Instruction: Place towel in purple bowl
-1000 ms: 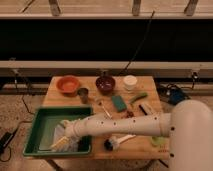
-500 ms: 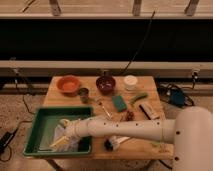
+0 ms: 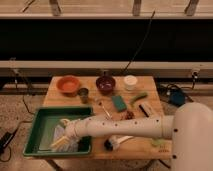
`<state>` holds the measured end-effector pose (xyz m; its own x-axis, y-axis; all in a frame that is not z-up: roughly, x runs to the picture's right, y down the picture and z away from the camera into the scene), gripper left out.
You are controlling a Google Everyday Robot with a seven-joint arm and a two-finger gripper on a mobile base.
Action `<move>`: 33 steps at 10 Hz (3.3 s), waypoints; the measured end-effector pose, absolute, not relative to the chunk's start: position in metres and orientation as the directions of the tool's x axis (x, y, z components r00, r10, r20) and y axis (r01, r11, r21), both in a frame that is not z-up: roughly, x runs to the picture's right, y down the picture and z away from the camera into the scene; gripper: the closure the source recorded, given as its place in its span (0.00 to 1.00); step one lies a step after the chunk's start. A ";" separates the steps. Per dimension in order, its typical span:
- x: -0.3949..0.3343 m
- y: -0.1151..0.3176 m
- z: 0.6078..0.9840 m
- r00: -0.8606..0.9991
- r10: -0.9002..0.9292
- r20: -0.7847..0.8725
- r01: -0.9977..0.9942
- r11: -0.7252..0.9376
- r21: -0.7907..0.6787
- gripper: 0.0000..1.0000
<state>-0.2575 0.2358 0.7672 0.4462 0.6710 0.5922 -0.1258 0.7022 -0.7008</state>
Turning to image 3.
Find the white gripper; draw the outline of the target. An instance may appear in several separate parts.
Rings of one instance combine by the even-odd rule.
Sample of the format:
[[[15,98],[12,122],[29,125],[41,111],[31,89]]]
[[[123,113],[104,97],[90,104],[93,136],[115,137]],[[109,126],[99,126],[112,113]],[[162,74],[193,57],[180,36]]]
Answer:
[[[62,136],[60,139],[58,139],[57,141],[52,143],[50,145],[51,148],[56,148],[58,146],[63,145],[66,141],[66,138],[69,139],[69,140],[78,138],[76,130],[75,130],[75,126],[76,126],[78,120],[61,119],[60,122],[65,126],[64,136]],[[76,142],[70,141],[68,143],[68,149],[69,148],[75,149],[76,148]]]

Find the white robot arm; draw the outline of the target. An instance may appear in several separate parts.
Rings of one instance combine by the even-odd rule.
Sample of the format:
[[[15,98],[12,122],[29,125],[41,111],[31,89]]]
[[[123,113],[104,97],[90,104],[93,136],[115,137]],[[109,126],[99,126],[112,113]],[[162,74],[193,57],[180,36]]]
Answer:
[[[172,140],[171,171],[213,171],[213,110],[191,102],[174,115],[154,115],[131,120],[111,120],[104,115],[62,119],[64,135],[50,147],[58,148],[82,137],[127,135]]]

